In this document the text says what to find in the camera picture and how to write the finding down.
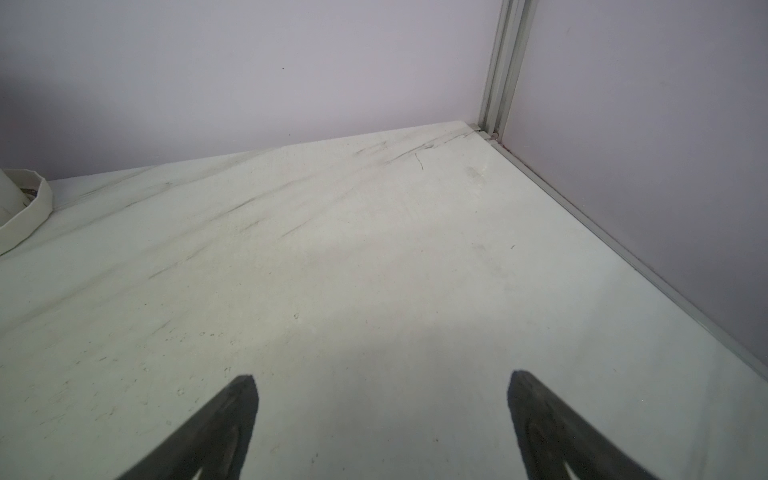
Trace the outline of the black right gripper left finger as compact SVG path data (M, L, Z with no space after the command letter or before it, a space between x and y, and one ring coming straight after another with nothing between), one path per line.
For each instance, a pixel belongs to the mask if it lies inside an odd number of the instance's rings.
M259 395L251 375L235 377L123 479L238 479Z

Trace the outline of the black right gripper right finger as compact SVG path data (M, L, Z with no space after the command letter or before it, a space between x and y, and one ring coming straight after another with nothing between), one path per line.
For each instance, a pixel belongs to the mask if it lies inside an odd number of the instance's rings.
M511 374L507 402L530 479L653 479L532 373Z

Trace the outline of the white plant pot with saucer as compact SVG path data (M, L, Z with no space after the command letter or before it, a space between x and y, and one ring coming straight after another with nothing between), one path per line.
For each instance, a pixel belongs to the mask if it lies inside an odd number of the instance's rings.
M1 254L34 233L53 211L53 192L36 171L1 170Z

